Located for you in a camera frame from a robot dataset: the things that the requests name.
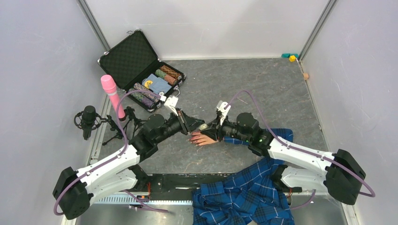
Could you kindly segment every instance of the pink microphone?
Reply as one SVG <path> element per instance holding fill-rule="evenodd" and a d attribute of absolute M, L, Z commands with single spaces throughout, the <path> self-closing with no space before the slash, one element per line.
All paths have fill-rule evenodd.
<path fill-rule="evenodd" d="M 109 100 L 111 100 L 113 108 L 116 111 L 117 104 L 120 101 L 119 95 L 117 95 L 116 83 L 111 77 L 111 75 L 103 75 L 101 77 L 101 84 L 104 91 L 108 94 Z M 126 114 L 124 113 L 123 106 L 120 104 L 119 111 L 117 112 L 119 120 L 123 121 L 126 119 Z"/>

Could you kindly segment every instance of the human hand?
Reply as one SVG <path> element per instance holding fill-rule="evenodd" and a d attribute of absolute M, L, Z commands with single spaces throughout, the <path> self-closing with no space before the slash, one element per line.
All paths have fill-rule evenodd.
<path fill-rule="evenodd" d="M 192 137 L 189 139 L 189 141 L 191 142 L 191 144 L 195 144 L 196 146 L 217 143 L 217 141 L 211 139 L 210 137 L 201 134 L 200 131 L 192 132 Z"/>

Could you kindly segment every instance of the yellow round chip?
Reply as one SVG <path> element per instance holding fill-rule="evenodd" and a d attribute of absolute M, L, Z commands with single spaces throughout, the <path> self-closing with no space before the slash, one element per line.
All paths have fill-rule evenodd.
<path fill-rule="evenodd" d="M 153 81 L 145 81 L 144 86 L 146 88 L 149 88 L 149 85 L 151 85 L 153 83 Z"/>

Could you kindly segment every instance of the open case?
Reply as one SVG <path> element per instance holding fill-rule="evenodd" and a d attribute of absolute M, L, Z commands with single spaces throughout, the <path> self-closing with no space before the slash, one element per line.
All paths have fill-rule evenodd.
<path fill-rule="evenodd" d="M 136 83 L 139 83 L 150 91 L 166 97 L 169 97 L 175 90 L 178 91 L 177 95 L 179 95 L 180 90 L 178 88 L 185 81 L 185 74 L 162 62 L 141 30 L 127 33 L 129 34 L 128 37 L 98 59 L 97 62 L 105 73 L 111 75 L 116 85 L 126 93 L 135 88 Z M 164 70 L 164 66 L 169 68 L 170 71 L 163 73 L 169 75 L 168 79 L 165 79 L 164 76 L 163 78 L 158 76 L 159 70 L 161 68 Z M 152 80 L 148 81 L 148 77 L 155 77 L 160 82 L 153 84 Z M 146 101 L 139 99 L 139 97 L 142 97 L 142 95 L 140 94 L 138 97 L 129 95 L 129 98 L 148 112 L 152 113 L 162 105 L 160 100 L 150 99 L 151 96 L 147 96 Z"/>

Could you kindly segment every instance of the microphone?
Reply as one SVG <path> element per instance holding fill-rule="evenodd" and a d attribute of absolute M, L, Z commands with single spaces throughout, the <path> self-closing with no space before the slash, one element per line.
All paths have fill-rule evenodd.
<path fill-rule="evenodd" d="M 117 95 L 116 83 L 111 77 L 111 75 L 103 75 L 101 77 L 101 84 L 104 91 L 108 94 L 109 100 L 112 102 L 112 106 L 116 111 L 117 104 L 120 101 L 119 95 Z M 124 121 L 126 119 L 126 113 L 123 110 L 122 104 L 119 106 L 119 111 L 117 112 L 117 117 L 120 121 Z"/>
<path fill-rule="evenodd" d="M 83 130 L 83 138 L 88 140 L 91 136 L 91 131 L 95 130 L 95 118 L 97 114 L 94 106 L 88 105 L 82 112 L 81 129 Z"/>

